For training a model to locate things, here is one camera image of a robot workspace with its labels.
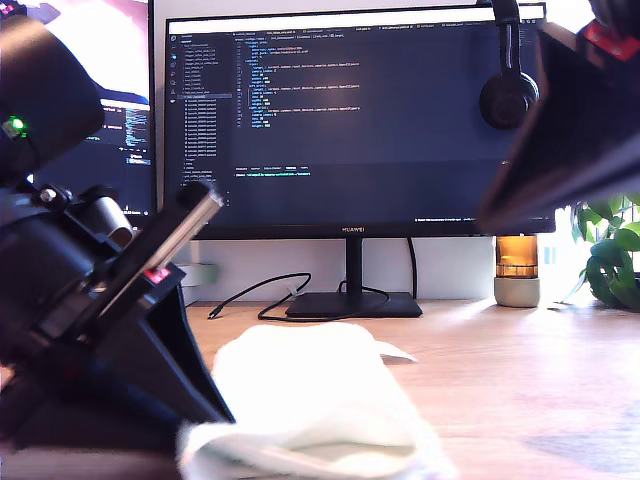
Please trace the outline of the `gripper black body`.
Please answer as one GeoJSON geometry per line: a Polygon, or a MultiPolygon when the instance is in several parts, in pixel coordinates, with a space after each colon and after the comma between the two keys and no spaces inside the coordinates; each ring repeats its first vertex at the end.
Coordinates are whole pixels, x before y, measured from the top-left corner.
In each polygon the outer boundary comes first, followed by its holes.
{"type": "Polygon", "coordinates": [[[88,226],[86,203],[61,190],[2,190],[2,359],[28,360],[99,329],[178,276],[176,253],[222,206],[211,183],[191,182],[121,247],[88,226]]]}

